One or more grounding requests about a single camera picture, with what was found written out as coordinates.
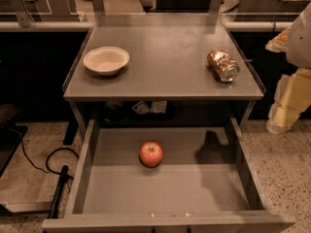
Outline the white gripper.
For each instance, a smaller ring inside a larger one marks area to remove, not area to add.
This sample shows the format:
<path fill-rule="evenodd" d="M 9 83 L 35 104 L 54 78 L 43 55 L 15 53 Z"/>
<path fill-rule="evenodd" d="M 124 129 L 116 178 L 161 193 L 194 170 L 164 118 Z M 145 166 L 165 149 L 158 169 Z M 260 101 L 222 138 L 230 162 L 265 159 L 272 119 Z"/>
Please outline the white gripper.
<path fill-rule="evenodd" d="M 285 52 L 290 27 L 270 40 L 265 48 L 272 52 Z M 311 70 L 299 68 L 293 75 L 283 75 L 277 84 L 274 103 L 270 107 L 266 129 L 273 134 L 289 131 L 301 112 L 311 105 Z"/>

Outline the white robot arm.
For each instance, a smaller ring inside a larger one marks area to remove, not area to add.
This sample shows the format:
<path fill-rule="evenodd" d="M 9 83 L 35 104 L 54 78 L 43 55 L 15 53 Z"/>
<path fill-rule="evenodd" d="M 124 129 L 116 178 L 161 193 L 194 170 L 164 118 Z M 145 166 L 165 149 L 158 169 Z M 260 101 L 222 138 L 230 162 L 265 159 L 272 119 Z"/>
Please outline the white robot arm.
<path fill-rule="evenodd" d="M 287 61 L 297 68 L 294 74 L 281 77 L 268 114 L 266 129 L 281 134 L 290 130 L 311 106 L 311 4 L 265 48 L 284 52 Z"/>

